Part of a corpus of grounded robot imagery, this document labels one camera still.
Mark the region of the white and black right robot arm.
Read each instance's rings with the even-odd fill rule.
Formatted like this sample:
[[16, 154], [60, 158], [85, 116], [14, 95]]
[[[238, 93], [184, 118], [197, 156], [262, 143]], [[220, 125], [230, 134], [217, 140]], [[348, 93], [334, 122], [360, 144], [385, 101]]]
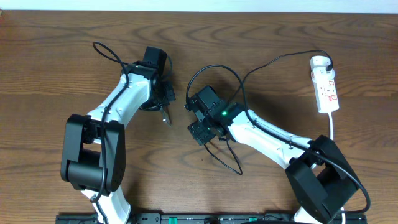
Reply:
[[331, 223], [359, 190], [359, 180], [329, 137], [315, 140], [264, 121], [241, 103], [229, 104], [210, 86], [187, 98], [197, 120], [188, 126], [201, 146], [215, 137], [254, 148], [285, 170], [300, 204], [296, 222]]

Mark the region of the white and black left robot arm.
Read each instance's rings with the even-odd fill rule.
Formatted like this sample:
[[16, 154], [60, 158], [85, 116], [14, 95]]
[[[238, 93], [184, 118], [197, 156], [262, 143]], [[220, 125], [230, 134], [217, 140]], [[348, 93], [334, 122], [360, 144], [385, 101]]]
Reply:
[[147, 47], [144, 58], [123, 62], [114, 52], [107, 57], [121, 65], [119, 83], [86, 115], [72, 114], [65, 125], [62, 180], [86, 196], [95, 213], [58, 215], [56, 223], [131, 223], [132, 207], [121, 182], [126, 168], [125, 128], [135, 113], [159, 111], [170, 125], [168, 106], [174, 89], [164, 72], [171, 58], [160, 48]]

